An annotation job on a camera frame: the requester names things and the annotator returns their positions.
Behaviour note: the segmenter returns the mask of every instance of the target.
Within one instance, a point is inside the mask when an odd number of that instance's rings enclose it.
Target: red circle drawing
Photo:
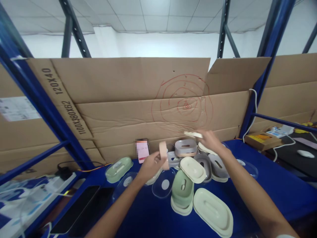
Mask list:
[[[152,101],[153,121],[169,122],[170,125],[162,129],[177,133],[206,127],[213,116],[209,94],[209,86],[197,75],[181,74],[166,82],[163,81],[156,100]]]

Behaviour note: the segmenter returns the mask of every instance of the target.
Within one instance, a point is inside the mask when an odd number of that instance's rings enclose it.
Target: ceiling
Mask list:
[[[0,0],[20,33],[64,32],[58,0]],[[83,32],[93,25],[117,31],[219,32],[223,0],[71,0]],[[231,0],[231,32],[265,24],[272,0]]]

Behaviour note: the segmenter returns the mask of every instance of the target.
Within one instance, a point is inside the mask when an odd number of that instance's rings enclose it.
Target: green soap dish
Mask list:
[[[172,185],[172,198],[180,208],[186,208],[193,201],[194,183],[187,175],[179,170]]]
[[[125,175],[125,173],[128,172],[129,169],[131,169],[132,166],[133,162],[130,157],[119,159],[106,170],[106,178],[108,182],[118,182]]]

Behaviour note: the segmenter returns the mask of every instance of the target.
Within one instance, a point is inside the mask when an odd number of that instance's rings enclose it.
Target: white wall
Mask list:
[[[280,44],[278,55],[300,54],[317,22],[317,1],[304,0],[294,7]],[[218,33],[118,33],[112,27],[94,27],[95,34],[85,35],[92,57],[217,57]],[[241,57],[256,57],[264,26],[256,31],[232,34]],[[62,35],[25,35],[27,46],[36,58],[59,58]],[[310,51],[317,52],[317,40]],[[71,58],[80,58],[72,38]],[[232,58],[228,39],[224,58]]]
[[[301,54],[317,22],[317,1],[304,0],[293,8],[286,26],[278,55]],[[310,47],[309,53],[317,52],[317,39]]]
[[[23,35],[23,40],[30,49],[34,58],[61,58],[63,35],[61,34],[34,34]],[[86,44],[92,57],[102,57],[95,34],[84,35]],[[70,43],[70,58],[82,58],[75,38]]]

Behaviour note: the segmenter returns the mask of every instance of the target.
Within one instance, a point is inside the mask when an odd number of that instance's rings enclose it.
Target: person's arm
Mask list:
[[[230,178],[245,205],[252,213],[267,238],[278,235],[291,235],[299,238],[279,209],[264,189],[238,163],[231,151],[225,148],[212,131],[198,131],[203,135],[199,141],[207,148],[216,152],[222,159]]]
[[[141,169],[115,203],[108,209],[102,218],[88,232],[85,238],[112,238],[116,235],[123,219],[131,207],[136,195],[143,185],[154,177],[165,160],[160,159],[159,152],[149,155]]]

